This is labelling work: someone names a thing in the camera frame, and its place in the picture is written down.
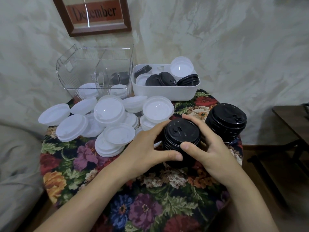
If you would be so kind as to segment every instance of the floral tablecloth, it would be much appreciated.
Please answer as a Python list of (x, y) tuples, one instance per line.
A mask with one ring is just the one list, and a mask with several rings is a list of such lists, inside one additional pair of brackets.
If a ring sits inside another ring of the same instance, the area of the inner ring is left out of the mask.
[[(218, 101), (198, 89), (187, 102), (175, 102), (175, 113), (205, 120)], [(118, 156), (104, 158), (95, 151), (96, 138), (62, 143), (56, 127), (49, 127), (42, 146), (41, 173), (52, 203), (60, 208)], [(237, 138), (231, 154), (242, 163), (242, 144)], [(172, 169), (165, 163), (127, 182), (111, 199), (92, 231), (204, 231), (229, 199), (226, 188), (196, 162), (192, 168)]]

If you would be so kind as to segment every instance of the finger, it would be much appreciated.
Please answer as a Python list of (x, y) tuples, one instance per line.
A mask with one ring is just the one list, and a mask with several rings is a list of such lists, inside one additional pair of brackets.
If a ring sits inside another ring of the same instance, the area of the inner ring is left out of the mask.
[(163, 121), (160, 124), (157, 124), (155, 127), (150, 129), (148, 132), (151, 133), (153, 140), (156, 139), (156, 137), (162, 132), (164, 127), (170, 122), (170, 120)]
[(183, 157), (178, 151), (155, 151), (154, 155), (154, 162), (155, 164), (160, 164), (162, 162), (175, 160), (175, 161), (182, 161)]
[(190, 156), (192, 156), (197, 161), (203, 163), (205, 160), (205, 157), (207, 156), (207, 152), (202, 151), (200, 148), (198, 148), (196, 145), (190, 142), (183, 142), (180, 144), (181, 149), (183, 149), (186, 153), (188, 153)]
[(211, 130), (211, 128), (208, 127), (205, 122), (193, 117), (188, 116), (186, 114), (182, 114), (182, 118), (192, 121), (194, 124), (198, 126), (201, 133), (205, 136), (205, 141), (207, 145), (210, 145), (211, 143), (215, 142), (216, 140), (216, 134)]

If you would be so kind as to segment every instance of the white storage box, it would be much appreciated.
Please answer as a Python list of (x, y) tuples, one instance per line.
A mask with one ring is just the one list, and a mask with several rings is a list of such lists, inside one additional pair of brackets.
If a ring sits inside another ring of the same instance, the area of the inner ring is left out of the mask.
[(189, 101), (191, 100), (197, 91), (198, 86), (141, 86), (136, 84), (136, 78), (134, 77), (135, 72), (142, 69), (144, 66), (149, 65), (152, 70), (148, 72), (149, 74), (159, 74), (161, 72), (171, 73), (170, 64), (138, 64), (133, 68), (133, 73), (131, 74), (131, 81), (133, 85), (133, 91), (135, 96), (163, 96), (168, 98), (170, 101)]

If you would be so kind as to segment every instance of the framed picture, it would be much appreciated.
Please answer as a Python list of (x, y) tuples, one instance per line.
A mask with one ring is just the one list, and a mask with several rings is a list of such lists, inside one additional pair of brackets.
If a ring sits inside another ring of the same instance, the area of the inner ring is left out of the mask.
[(70, 36), (131, 31), (127, 0), (53, 0)]

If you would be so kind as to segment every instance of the wooden floor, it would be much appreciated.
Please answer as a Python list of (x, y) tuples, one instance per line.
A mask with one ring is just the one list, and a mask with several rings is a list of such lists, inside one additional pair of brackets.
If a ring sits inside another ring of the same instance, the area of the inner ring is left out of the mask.
[[(279, 230), (282, 232), (309, 231), (309, 178), (303, 174), (297, 165), (291, 163), (290, 157), (292, 152), (275, 153), (262, 161), (262, 164), (291, 208), (291, 212), (285, 211), (277, 204), (253, 164), (247, 162), (247, 159), (251, 156), (261, 152), (245, 150), (243, 169), (261, 192)], [(304, 153), (302, 159), (309, 163), (309, 154)], [(49, 200), (46, 201), (41, 210), (35, 216), (28, 218), (18, 229), (18, 232), (32, 232), (54, 211), (52, 203)], [(229, 204), (215, 218), (209, 227), (209, 231), (239, 231), (233, 215), (235, 215), (234, 207), (232, 204)]]

